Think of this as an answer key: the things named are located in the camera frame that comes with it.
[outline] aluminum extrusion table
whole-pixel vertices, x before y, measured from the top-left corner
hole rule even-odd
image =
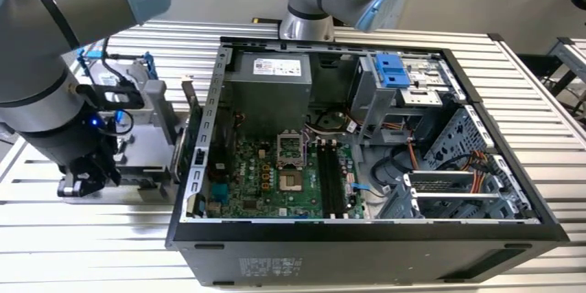
[[[276,25],[154,21],[113,37],[110,51],[157,57],[177,110],[189,76],[206,101],[221,36],[277,38]],[[337,40],[450,48],[572,243],[485,283],[424,286],[244,288],[246,292],[584,292],[586,290],[586,136],[507,43],[487,34],[337,29]],[[73,205],[57,196],[61,173],[21,139],[0,163],[3,292],[216,292],[201,288],[180,253],[165,250],[173,206]]]

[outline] white sticker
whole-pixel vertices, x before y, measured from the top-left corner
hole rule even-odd
[[[301,60],[280,60],[276,58],[260,58],[256,60],[256,75],[293,75],[302,76]]]
[[[103,85],[117,86],[118,85],[118,77],[115,75],[113,75],[111,73],[103,73],[103,74],[101,74],[101,82]]]
[[[352,120],[350,121],[350,124],[349,124],[349,127],[346,127],[346,130],[350,132],[350,133],[354,133],[354,131],[357,130],[357,122],[354,121],[354,120]]]
[[[410,78],[412,78],[412,81],[414,81],[414,80],[424,80],[425,81],[426,80],[425,74],[422,74],[422,73],[412,74]]]

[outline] orange wire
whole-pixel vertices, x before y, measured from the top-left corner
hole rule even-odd
[[[473,189],[471,190],[472,194],[475,194],[476,189],[477,189],[477,171],[475,171]]]
[[[408,147],[410,149],[413,169],[420,169],[418,159],[416,157],[416,151],[413,150],[413,144],[412,144],[412,140],[410,139],[408,140]]]
[[[481,176],[481,179],[480,179],[480,182],[479,182],[479,186],[477,186],[477,192],[476,192],[476,194],[480,194],[480,190],[481,190],[481,188],[483,188],[483,183],[485,182],[485,177],[487,177],[487,174],[484,174],[484,175]]]

